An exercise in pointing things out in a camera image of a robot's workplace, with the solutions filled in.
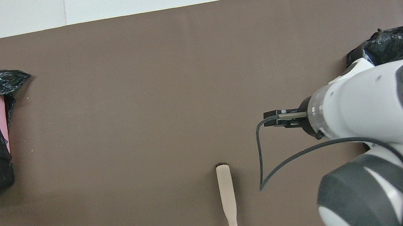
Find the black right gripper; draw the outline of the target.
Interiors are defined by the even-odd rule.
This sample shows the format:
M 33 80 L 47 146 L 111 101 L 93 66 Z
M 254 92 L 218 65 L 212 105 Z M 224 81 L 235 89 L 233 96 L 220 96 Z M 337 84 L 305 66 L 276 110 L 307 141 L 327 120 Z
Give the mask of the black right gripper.
M 298 108 L 294 109 L 278 109 L 278 110 L 272 110 L 270 112 L 263 113 L 263 119 L 267 118 L 272 118 L 271 120 L 267 121 L 264 123 L 264 126 L 279 126 L 279 125 L 284 125 L 286 128 L 302 128 L 304 132 L 309 134 L 310 136 L 316 138 L 317 140 L 320 140 L 324 137 L 323 133 L 319 131 L 315 131 L 311 125 L 311 122 L 309 121 L 308 118 L 308 105 L 311 100 L 311 97 L 305 98 L 302 103 L 299 105 Z M 276 115 L 280 114 L 288 114 L 288 113 L 305 113 L 304 116 L 302 117 L 293 117 L 290 119 L 284 119 L 280 120 L 279 118 L 276 118 Z

